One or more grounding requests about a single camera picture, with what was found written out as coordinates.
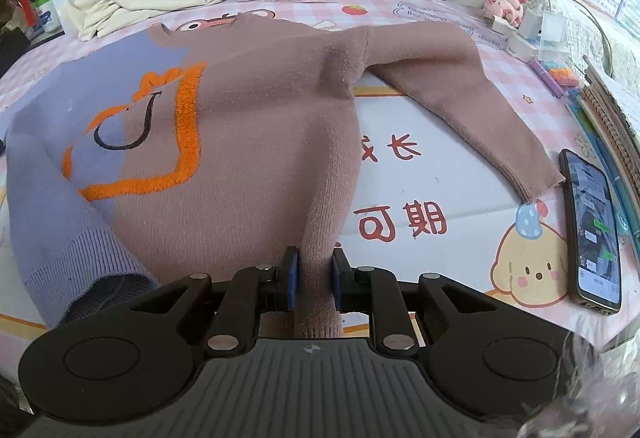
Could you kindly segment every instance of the pink checkered tablecloth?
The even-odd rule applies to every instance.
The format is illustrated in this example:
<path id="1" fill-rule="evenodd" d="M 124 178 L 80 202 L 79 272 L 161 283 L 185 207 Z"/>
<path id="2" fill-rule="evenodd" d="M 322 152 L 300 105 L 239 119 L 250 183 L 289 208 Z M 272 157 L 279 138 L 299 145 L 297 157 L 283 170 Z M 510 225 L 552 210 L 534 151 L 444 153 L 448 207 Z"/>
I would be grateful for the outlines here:
<path id="1" fill-rule="evenodd" d="M 558 158 L 558 151 L 568 147 L 593 161 L 593 150 L 564 103 L 550 94 L 528 66 L 501 50 L 504 39 L 486 27 L 478 17 L 479 11 L 436 0 L 315 0 L 313 3 L 227 0 L 209 7 L 171 12 L 102 39 L 82 42 L 62 36 L 25 54 L 2 77 L 0 115 L 52 68 L 152 23 L 163 22 L 175 29 L 187 22 L 210 24 L 224 16 L 248 11 L 324 30 L 411 21 L 458 24 L 476 41 L 487 77 L 540 138 L 550 158 Z M 420 272 L 439 272 L 559 325 L 570 329 L 580 326 L 581 331 L 590 334 L 597 343 L 615 336 L 640 312 L 636 260 L 631 245 L 625 240 L 627 237 L 620 238 L 623 310 L 607 318 L 604 329 L 602 323 L 598 324 L 602 321 L 600 316 L 567 299 L 562 281 L 554 283 L 545 276 L 544 281 L 530 283 L 529 293 L 512 291 L 508 287 L 508 274 L 516 272 L 510 272 L 510 267 L 505 270 L 504 262 L 522 262 L 523 270 L 523 259 L 533 260 L 532 267 L 538 262 L 545 266 L 553 263 L 558 271 L 566 274 L 561 190 L 556 188 L 531 206 L 538 213 L 544 237 L 533 242 L 524 238 L 520 241 L 518 235 L 511 234 L 519 208 L 515 193 L 497 171 L 448 126 L 371 75 L 363 76 L 355 92 L 363 141 L 367 139 L 368 151 L 376 158 L 363 154 L 351 214 L 337 242 L 352 266 L 366 264 L 391 269 L 404 281 L 416 281 Z M 87 93 L 92 93 L 92 89 L 88 88 Z M 393 141 L 401 139 L 415 142 L 411 145 L 414 153 L 394 146 Z M 2 169 L 6 169 L 4 157 L 0 158 Z M 409 216 L 411 212 L 426 216 L 429 225 L 424 228 L 427 230 L 416 229 L 415 217 Z M 371 222 L 372 216 L 383 226 L 382 232 L 372 229 L 376 227 Z M 2 225 L 1 211 L 0 225 L 2 234 L 8 233 L 8 228 Z M 504 244 L 509 238 L 516 238 L 519 258 L 508 255 L 513 252 L 513 245 L 507 250 Z M 2 237 L 0 245 L 0 373 L 12 378 L 20 354 L 28 342 L 44 330 L 20 284 L 10 243 L 6 240 Z M 344 317 L 347 329 L 357 329 L 364 322 L 366 318 L 362 315 Z"/>

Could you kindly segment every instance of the purple marker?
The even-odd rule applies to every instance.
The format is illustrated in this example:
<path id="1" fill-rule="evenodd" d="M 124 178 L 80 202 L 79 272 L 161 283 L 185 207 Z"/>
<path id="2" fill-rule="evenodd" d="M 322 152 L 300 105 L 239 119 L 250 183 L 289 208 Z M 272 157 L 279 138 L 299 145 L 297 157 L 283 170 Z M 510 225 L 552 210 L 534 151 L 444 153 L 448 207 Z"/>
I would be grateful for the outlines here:
<path id="1" fill-rule="evenodd" d="M 538 59 L 532 59 L 529 62 L 529 67 L 540 77 L 540 80 L 546 84 L 546 87 L 549 88 L 549 91 L 556 98 L 564 97 L 564 90 L 562 87 L 555 81 L 551 74 L 546 71 L 545 67 L 542 66 L 542 63 Z"/>

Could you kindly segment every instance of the silver screw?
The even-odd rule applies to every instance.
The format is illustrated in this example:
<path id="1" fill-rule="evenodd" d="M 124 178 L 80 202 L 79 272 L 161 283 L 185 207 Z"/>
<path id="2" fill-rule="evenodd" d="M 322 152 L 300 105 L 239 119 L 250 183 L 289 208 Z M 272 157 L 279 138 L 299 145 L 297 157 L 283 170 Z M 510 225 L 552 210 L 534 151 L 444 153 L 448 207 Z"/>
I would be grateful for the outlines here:
<path id="1" fill-rule="evenodd" d="M 414 340 L 409 335 L 394 333 L 387 335 L 382 340 L 382 343 L 390 350 L 402 351 L 411 349 L 414 345 Z"/>
<path id="2" fill-rule="evenodd" d="M 207 346 L 219 352 L 228 352 L 238 346 L 238 339 L 233 335 L 214 335 L 207 341 Z"/>

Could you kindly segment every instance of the sweater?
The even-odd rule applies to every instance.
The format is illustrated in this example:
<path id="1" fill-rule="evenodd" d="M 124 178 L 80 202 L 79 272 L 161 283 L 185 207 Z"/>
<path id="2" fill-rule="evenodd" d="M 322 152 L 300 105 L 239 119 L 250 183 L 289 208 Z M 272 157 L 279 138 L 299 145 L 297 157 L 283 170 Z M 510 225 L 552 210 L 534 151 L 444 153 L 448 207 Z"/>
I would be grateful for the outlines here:
<path id="1" fill-rule="evenodd" d="M 47 325 L 300 248 L 297 336 L 339 335 L 330 256 L 358 179 L 365 69 L 449 124 L 523 201 L 562 175 L 460 28 L 157 24 L 53 70 L 7 136 L 20 276 Z"/>

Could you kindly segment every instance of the gray ridged panel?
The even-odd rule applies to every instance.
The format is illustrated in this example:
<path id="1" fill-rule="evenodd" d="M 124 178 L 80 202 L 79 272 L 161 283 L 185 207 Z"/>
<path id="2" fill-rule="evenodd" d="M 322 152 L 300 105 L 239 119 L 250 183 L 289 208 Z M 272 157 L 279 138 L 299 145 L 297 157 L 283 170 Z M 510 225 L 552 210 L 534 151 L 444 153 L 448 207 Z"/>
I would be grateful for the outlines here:
<path id="1" fill-rule="evenodd" d="M 408 360 L 365 339 L 260 339 L 207 362 L 153 415 L 104 427 L 40 418 L 23 438 L 474 438 L 503 436 L 444 404 Z"/>

